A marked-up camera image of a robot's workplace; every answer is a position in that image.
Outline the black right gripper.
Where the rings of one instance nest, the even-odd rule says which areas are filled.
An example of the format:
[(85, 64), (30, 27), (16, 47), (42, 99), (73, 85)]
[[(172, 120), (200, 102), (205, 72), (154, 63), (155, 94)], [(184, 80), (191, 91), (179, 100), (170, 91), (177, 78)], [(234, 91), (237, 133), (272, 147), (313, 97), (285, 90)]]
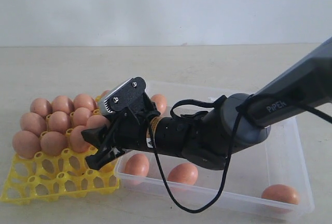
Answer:
[(150, 122), (159, 116), (155, 104), (135, 104), (107, 116), (111, 120), (109, 128), (103, 125), (81, 131), (84, 141), (98, 149), (85, 158), (88, 168), (100, 170), (130, 150), (155, 153)]

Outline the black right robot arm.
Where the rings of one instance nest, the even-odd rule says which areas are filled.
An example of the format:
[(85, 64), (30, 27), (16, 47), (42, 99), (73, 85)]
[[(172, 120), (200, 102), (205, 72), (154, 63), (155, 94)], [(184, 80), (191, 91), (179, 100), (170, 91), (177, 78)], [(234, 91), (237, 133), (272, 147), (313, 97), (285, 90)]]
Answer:
[(163, 117), (145, 92), (141, 77), (128, 79), (103, 96), (98, 108), (110, 125), (82, 131), (97, 152), (86, 158), (98, 170), (131, 150), (183, 158), (209, 170), (223, 170), (233, 153), (267, 139), (271, 126), (331, 101), (331, 40), (253, 95), (236, 93), (208, 103), (181, 100), (176, 107), (201, 108)]

